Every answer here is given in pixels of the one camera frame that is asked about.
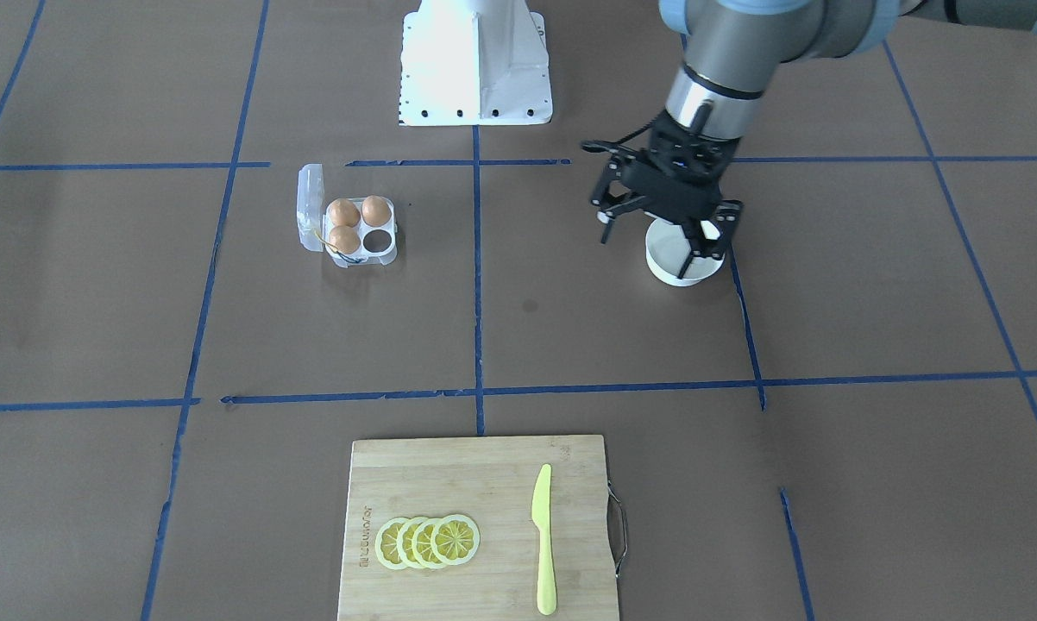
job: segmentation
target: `yellow lemon slice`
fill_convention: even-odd
[[[415,535],[412,535],[412,554],[419,565],[430,569],[441,569],[446,567],[446,563],[441,562],[430,546],[430,538],[435,533],[435,528],[439,526],[441,519],[427,519],[415,528]]]
[[[388,569],[408,569],[408,565],[399,559],[399,527],[405,523],[405,517],[389,519],[377,530],[376,539],[373,540],[372,547],[376,551],[377,561]]]
[[[399,546],[396,547],[399,561],[413,569],[423,569],[423,564],[415,561],[415,541],[413,537],[415,536],[416,528],[419,528],[420,524],[423,524],[425,520],[427,518],[421,516],[408,519],[408,521],[403,523],[403,526],[399,527],[399,531],[396,534],[396,538],[399,540]]]
[[[439,519],[430,536],[430,552],[446,565],[464,565],[480,547],[480,530],[468,515],[453,514]]]

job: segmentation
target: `clear plastic egg carton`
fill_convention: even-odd
[[[353,201],[360,213],[365,197],[347,200]],[[340,267],[392,263],[396,259],[396,208],[392,200],[384,200],[388,202],[388,222],[372,227],[365,223],[365,218],[361,218],[356,227],[352,227],[361,244],[354,252],[338,252],[330,244],[325,244],[330,238],[334,223],[326,213],[328,200],[323,188],[323,166],[304,166],[297,180],[297,228],[301,232],[301,244],[312,252],[326,251]]]

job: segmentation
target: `yellow knife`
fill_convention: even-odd
[[[530,507],[530,518],[541,533],[541,544],[537,553],[537,611],[554,614],[557,611],[557,577],[553,573],[553,537],[550,535],[550,479],[553,467],[541,464],[541,472],[534,484],[534,501]]]

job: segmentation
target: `brown egg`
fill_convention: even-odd
[[[336,199],[326,205],[326,216],[336,227],[356,227],[362,221],[362,216],[357,211],[357,205],[353,200]]]
[[[326,243],[333,245],[334,250],[341,254],[353,254],[362,247],[362,241],[357,236],[357,232],[349,227],[331,228],[331,232],[326,236]]]
[[[392,219],[392,209],[382,197],[365,197],[362,201],[362,218],[369,227],[384,227]]]

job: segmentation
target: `cutting board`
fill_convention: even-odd
[[[354,442],[338,620],[545,620],[534,601],[538,533],[530,517],[543,463],[553,464],[550,619],[618,621],[601,435]],[[385,521],[452,512],[480,529],[472,561],[399,571],[377,562],[373,539]]]

